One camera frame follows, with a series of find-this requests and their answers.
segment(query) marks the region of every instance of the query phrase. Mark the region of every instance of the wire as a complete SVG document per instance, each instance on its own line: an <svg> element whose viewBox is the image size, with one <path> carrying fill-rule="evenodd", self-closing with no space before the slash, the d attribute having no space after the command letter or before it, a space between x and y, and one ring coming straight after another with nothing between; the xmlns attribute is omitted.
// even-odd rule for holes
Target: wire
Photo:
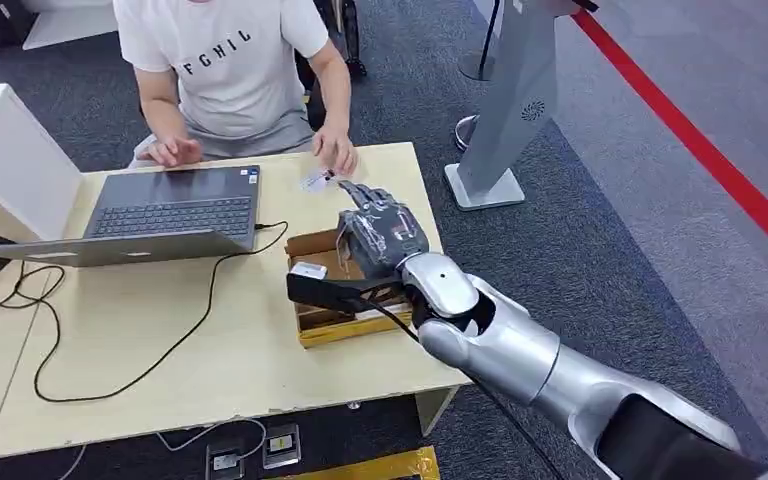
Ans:
<svg viewBox="0 0 768 480"><path fill-rule="evenodd" d="M227 425L229 423L233 423L233 422L236 422L236 421L253 423L253 424L257 425L258 427L260 427L260 431L261 431L260 443L258 443L256 447L252 448L251 450L249 450L248 452L244 453L242 456L240 456L238 458L238 460L243 460L245 458L248 458L248 457L254 455L255 452L260 450L260 447L262 447L263 444L266 443L266 426L264 426L261 422L255 420L253 418L242 418L242 419L232 418L230 420L225 420L224 422L217 423L216 425L208 427L203 432L201 432L198 435L194 436L193 438L187 440L186 442L182 443L181 445L178 445L177 447L173 447L173 446L169 445L169 442L166 441L166 438L164 438L162 434L156 433L155 435L157 435L157 438L160 439L160 441L163 443L163 446L166 447L167 450L169 450L170 452L174 453L174 452L178 452L180 450L183 450L183 449L189 447L191 444L193 444L193 442L195 442L196 440L204 437L208 433L212 432L214 429L216 429L218 427L221 427L222 425Z"/></svg>
<svg viewBox="0 0 768 480"><path fill-rule="evenodd" d="M86 445L81 445L81 449L78 451L78 456L75 457L75 461L72 462L72 466L69 467L69 470L66 470L66 473L63 474L62 477L60 477L58 480L66 480L69 478L69 475L72 475L72 472L75 471L76 468L78 468L78 464L81 463L81 459L84 458L84 453L87 451Z"/></svg>
<svg viewBox="0 0 768 480"><path fill-rule="evenodd" d="M408 334L409 337L411 337L414 341L419 343L419 337L415 333L413 333L407 325L402 323L399 320L399 317L388 311L386 308L382 307L381 305L372 302L370 300L367 300L365 298L361 299L363 303L367 304L368 306L374 308L375 310L378 310L387 318L390 320L396 322L396 324L405 332ZM481 383L477 378L473 377L472 375L464 372L461 370L461 373L466 375L467 378L472 380L472 383L475 384L476 387L478 387L479 390L481 390L481 393L486 395L494 405L496 405L496 408L499 409L500 412L502 412L502 415L505 416L505 418L508 419L508 421L513 424L514 428L517 429L517 431L520 433L520 435L525 438L525 441L531 446L531 448L537 453L537 456L540 457L540 459L543 461L543 463L546 464L547 467L549 467L549 470L552 472L552 476L554 476L557 480L564 480L564 476L561 475L561 472L558 471L558 468L555 467L555 464L552 463L552 460L549 459L549 456L546 455L546 452L543 451L542 448L540 448L540 445L537 443L536 440L534 440L534 437L532 437L528 431L525 430L525 427L522 426L522 424L517 420L517 418L514 416L514 414L506 407L501 400L499 400L493 393L490 392L490 389L488 389L483 383Z"/></svg>
<svg viewBox="0 0 768 480"><path fill-rule="evenodd" d="M52 307L51 304L48 303L47 301L42 300L40 303L48 307L48 309L51 311L52 316L54 317L54 323L57 327L57 330L56 330L57 333L54 337L55 338L54 346L51 347L51 350L49 350L48 355L45 356L39 368L37 368L36 374L34 374L34 392L36 393L37 397L49 403L77 403L77 402L89 402L89 401L95 401L95 400L106 400L108 398L113 398L121 394L122 392L128 390L129 388L139 383L141 380L147 377L151 372L153 372L157 367L159 367L160 364L163 363L163 361L166 360L169 357L169 355L172 354L172 352L174 352L179 346L181 346L182 343L184 343L188 338L190 338L196 332L196 330L198 330L199 327L202 326L205 320L207 320L207 317L210 316L210 312L213 309L213 292L216 287L216 272L219 269L219 266L222 265L222 263L225 262L226 260L230 260L232 258L257 255L258 253L268 250L273 245L278 243L278 240L280 240L284 236L284 234L287 233L287 230L290 228L290 224L284 221L274 223L271 225L261 225L261 224L255 225L255 230L273 228L279 225L284 226L284 228L281 230L281 233L278 234L278 236L275 237L275 239L272 240L265 247L258 250L251 251L251 252L232 253L231 255L225 255L224 257L217 260L216 263L213 264L213 270L210 274L210 287L208 288L207 307L205 308L204 314L202 314L199 321L196 322L196 324L193 325L192 328L190 328L190 330L187 333L185 333L183 337L181 337L177 342L175 342L174 345L169 347L169 349L166 350L166 352L163 355L161 355L160 358L158 358L157 361L155 361L143 373L141 373L135 379L131 380L130 382L126 383L125 385L117 388L116 390L110 393L105 393L103 395L91 395L86 397L54 398L54 397L45 395L44 393L42 393L42 391L40 391L40 388L39 388L40 375L42 374L42 371L45 368L46 364L48 364L49 360L51 360L51 357L54 355L54 352L57 351L57 347L60 345L60 318L57 316L57 311L54 309L54 307Z"/></svg>
<svg viewBox="0 0 768 480"><path fill-rule="evenodd" d="M54 293L55 290L63 283L63 279L66 276L66 271L63 267L58 265L48 265L44 267L40 267L36 270L32 270L28 273L25 273L25 262L22 262L22 266L19 273L19 279L16 281L16 284L13 286L13 291L3 300L0 300L0 308L7 308L7 309L13 309L13 310L21 310L25 308L30 308L35 305L43 305L45 306L50 312L51 316L54 318L54 325L55 325L55 336L54 336L54 345L52 345L51 349L46 354L45 358L43 358L42 363L40 363L39 367L37 367L36 372L34 373L34 393L39 397L41 400L44 400L49 403L77 403L77 402L88 402L88 401L94 401L94 400L105 400L108 398L115 397L122 392L128 390L129 388L133 387L137 383L139 383L142 379L144 379L148 374L153 372L158 366L160 366L161 363L163 363L164 360L166 360L169 355L172 354L172 352L175 351L182 343L184 343L188 338L190 338L196 330L201 327L201 325L207 320L207 317L210 315L211 309L213 308L213 292L216 286L216 272L219 269L219 266L225 262L226 260L230 260L232 258L236 257L243 257L243 256L251 256L251 255L257 255L259 253L262 253L269 248L271 248L273 245L278 243L278 241L284 237L284 235L287 233L287 230L290 228L290 224L286 221L281 221L274 224L256 224L255 230L265 230L269 228L274 228L277 226L282 226L283 229L281 229L281 233L278 234L277 237L275 237L274 240L269 242L265 247L260 248L258 250L253 250L251 252L241 252L241 253L234 253L231 255L226 255L219 260L216 261L216 263L213 265L213 270L210 275L210 287L208 289L208 297L207 297L207 307L205 308L204 314L201 316L201 318L196 322L195 325L193 325L190 330L184 334L183 337L181 337L177 342L175 342L174 345L172 345L166 352L161 355L161 357L155 361L148 369L146 369L143 373L141 373L139 376L137 376L135 379L131 380L130 382L126 383L122 387L117 388L116 390L106 393L103 395L92 395L92 396L85 396L85 397L73 397L73 398L55 398L48 396L44 394L39 387L39 380L40 376L42 375L43 370L45 369L46 365L48 365L48 362L51 360L52 356L54 356L54 353L57 351L57 348L60 346L60 339L61 339L61 325L60 325L60 316L57 314L57 310L54 308L54 306L49 303L48 298L51 296L52 293ZM42 294L39 297L32 297L29 295L25 295L21 292L22 284L31 276L39 274L44 271L48 270L54 270L57 273L59 273L59 276L57 280L52 284L51 287L47 288L45 291L42 292ZM21 304L21 305L10 305L7 302L15 297L21 297L25 300L28 300L27 303Z"/></svg>
<svg viewBox="0 0 768 480"><path fill-rule="evenodd" d="M367 307L371 307L371 308L374 308L375 310L378 310L379 312L383 313L388 318L390 318L390 320L393 320L394 322L396 322L396 325L398 325L399 328L401 328L403 332L405 332L409 337L411 337L416 343L419 343L419 337L417 337L416 334L413 333L413 331L411 331L410 327L408 327L407 325L402 323L402 321L399 320L399 317L394 315L392 312L390 312L386 308L382 307L381 304L379 304L379 303L375 303L375 302L373 302L371 300L367 300L367 299L365 299L363 297L360 297L360 300L361 300L361 303L363 303Z"/></svg>

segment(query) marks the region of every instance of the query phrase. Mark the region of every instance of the laptop keyboard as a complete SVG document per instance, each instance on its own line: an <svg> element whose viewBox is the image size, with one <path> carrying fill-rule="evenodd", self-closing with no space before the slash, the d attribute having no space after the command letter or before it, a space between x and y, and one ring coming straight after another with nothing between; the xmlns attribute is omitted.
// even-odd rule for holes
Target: laptop keyboard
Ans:
<svg viewBox="0 0 768 480"><path fill-rule="evenodd" d="M248 233L251 197L111 207L101 211L93 237L215 230L229 237Z"/></svg>

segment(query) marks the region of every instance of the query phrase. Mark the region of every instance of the white t-shirt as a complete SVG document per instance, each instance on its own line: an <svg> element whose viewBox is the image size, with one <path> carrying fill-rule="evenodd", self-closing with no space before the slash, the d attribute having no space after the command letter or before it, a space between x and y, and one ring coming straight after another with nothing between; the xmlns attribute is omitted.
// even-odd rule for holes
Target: white t-shirt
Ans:
<svg viewBox="0 0 768 480"><path fill-rule="evenodd" d="M328 32L313 0L114 0L122 57L178 74L181 110L208 132L248 137L303 108L293 49Z"/></svg>

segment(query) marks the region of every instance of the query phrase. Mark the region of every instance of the robotic arm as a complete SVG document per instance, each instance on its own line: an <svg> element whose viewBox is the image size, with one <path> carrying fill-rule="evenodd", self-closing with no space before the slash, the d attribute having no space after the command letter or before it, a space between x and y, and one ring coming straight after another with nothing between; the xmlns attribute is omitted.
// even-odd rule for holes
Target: robotic arm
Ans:
<svg viewBox="0 0 768 480"><path fill-rule="evenodd" d="M351 313L375 301L364 297L370 291L400 290L430 355L539 410L611 478L768 480L768 467L741 455L727 424L663 385L564 346L525 307L429 252L405 205L382 190L341 186L358 210L342 212L340 228L372 279L353 286L290 274L291 300Z"/></svg>

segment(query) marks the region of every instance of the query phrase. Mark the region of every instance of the table leg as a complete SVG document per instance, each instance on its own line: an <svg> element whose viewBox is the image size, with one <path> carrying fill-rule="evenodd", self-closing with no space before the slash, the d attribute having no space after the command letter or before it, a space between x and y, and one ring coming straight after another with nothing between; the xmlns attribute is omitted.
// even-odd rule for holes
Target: table leg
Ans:
<svg viewBox="0 0 768 480"><path fill-rule="evenodd" d="M417 393L416 411L419 414L419 427L422 429L422 436L431 435L431 431L437 425L437 421L446 411L449 402L455 398L459 387L443 388L440 390L431 390L428 392Z"/></svg>

